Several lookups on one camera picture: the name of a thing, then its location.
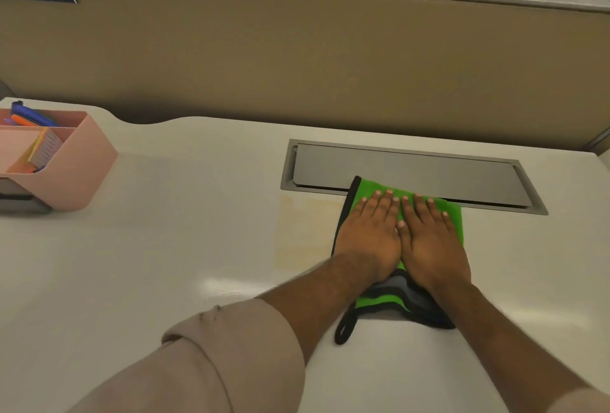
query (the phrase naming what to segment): hand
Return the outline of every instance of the hand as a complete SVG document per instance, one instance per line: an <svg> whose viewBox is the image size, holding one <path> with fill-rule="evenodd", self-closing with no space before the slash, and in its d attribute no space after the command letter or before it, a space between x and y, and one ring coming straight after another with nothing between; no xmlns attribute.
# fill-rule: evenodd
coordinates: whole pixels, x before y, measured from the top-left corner
<svg viewBox="0 0 610 413"><path fill-rule="evenodd" d="M451 217L438 210L432 198L415 195L416 211L403 197L403 216L397 224L404 266L413 279L434 296L455 281L470 283L470 266Z"/></svg>
<svg viewBox="0 0 610 413"><path fill-rule="evenodd" d="M375 280L383 281L400 262L400 238L396 232L398 198L388 190L382 197L376 191L369 200L362 198L341 225L335 255L355 255L372 259Z"/></svg>

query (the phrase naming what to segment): blue pen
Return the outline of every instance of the blue pen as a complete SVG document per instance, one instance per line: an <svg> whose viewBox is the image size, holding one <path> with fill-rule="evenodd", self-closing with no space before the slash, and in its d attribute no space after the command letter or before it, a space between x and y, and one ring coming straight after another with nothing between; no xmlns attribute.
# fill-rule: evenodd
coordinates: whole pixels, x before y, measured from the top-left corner
<svg viewBox="0 0 610 413"><path fill-rule="evenodd" d="M38 113L37 111L26 107L22 101L13 101L11 107L10 107L10 111L12 114L16 114L21 116L22 118L27 119L28 121L33 122L34 124L38 124L39 126L44 126L44 127L57 127L57 124L50 120L48 117L46 116L42 116L40 113Z"/></svg>

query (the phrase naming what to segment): microfiber towel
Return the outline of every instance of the microfiber towel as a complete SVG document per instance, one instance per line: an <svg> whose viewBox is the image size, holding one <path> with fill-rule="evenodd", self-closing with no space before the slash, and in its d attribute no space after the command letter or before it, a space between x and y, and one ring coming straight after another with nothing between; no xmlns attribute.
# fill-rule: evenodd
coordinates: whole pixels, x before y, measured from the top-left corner
<svg viewBox="0 0 610 413"><path fill-rule="evenodd" d="M349 215L357 202L366 197L370 198L376 190L384 193L386 190L392 189L394 196L402 198L407 196L409 201L413 203L413 193L405 190L399 190L391 187L386 187L377 182L355 177L349 188L347 198L343 204L337 232L335 233L335 241L337 233L341 225ZM447 211L451 220L456 227L457 235L464 244L464 234L462 230L462 209L458 204L443 200L442 198L434 198L438 209ZM402 212L399 213L398 219L402 219ZM380 310L395 310L406 320L431 326L432 328L441 328L452 330L455 325L446 313L438 306L432 296L419 286L415 280L409 275L409 272L404 268L402 262L398 264L392 275L381 283L375 283L368 288L345 312L340 320L335 331L335 343L344 344L349 339L354 327L358 321L358 317L364 314L372 314Z"/></svg>

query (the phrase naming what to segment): metal cover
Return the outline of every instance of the metal cover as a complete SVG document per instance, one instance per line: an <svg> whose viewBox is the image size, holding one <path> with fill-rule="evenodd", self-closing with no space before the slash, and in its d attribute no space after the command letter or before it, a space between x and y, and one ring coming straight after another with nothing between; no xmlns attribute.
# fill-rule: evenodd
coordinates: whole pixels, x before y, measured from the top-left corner
<svg viewBox="0 0 610 413"><path fill-rule="evenodd" d="M345 193L359 175L464 206L546 214L518 161L291 140L282 188Z"/></svg>

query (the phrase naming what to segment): green cloth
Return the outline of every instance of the green cloth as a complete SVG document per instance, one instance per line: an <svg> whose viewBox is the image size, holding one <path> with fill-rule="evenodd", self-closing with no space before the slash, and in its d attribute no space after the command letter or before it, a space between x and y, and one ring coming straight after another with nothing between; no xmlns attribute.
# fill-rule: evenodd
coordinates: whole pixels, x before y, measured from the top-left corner
<svg viewBox="0 0 610 413"><path fill-rule="evenodd" d="M399 197L401 200L402 200L402 197L407 196L409 198L409 201L411 202L411 205L413 205L413 195L414 194L412 192L407 192L405 190L399 190L399 189L395 189L392 187L386 187L385 185L378 184L377 182L362 179L362 181L360 182L360 185L358 186L356 195L354 197L354 202L352 203L351 209L349 211L351 212L351 210L354 209L354 207L358 203L358 201L362 200L362 198L365 198L365 197L370 198L375 193L376 190L380 190L381 193L384 194L385 191L388 189L393 190L394 196ZM429 197L426 197L426 196L423 197L424 201L426 201L428 198ZM453 220L453 224L455 225L457 236L459 237L462 244L464 244L464 231L462 229L462 208L460 207L460 205L458 205L456 203L452 203L451 201L443 200L442 198L434 198L434 202L436 203L436 206L438 207L438 209L441 212L447 211L447 213L449 213L449 216L451 217L451 220ZM403 219L402 209L400 210L400 212L398 214L398 219L399 220ZM402 262L400 262L398 264L398 268L404 270L404 265ZM390 294L379 296L376 298L369 298L369 297L365 297L365 296L359 297L356 300L356 309L375 306L378 304L390 303L390 302L397 303L400 306L402 306L405 310L410 312L410 310L407 308L407 306L404 305L401 298L399 298L395 295L390 295Z"/></svg>

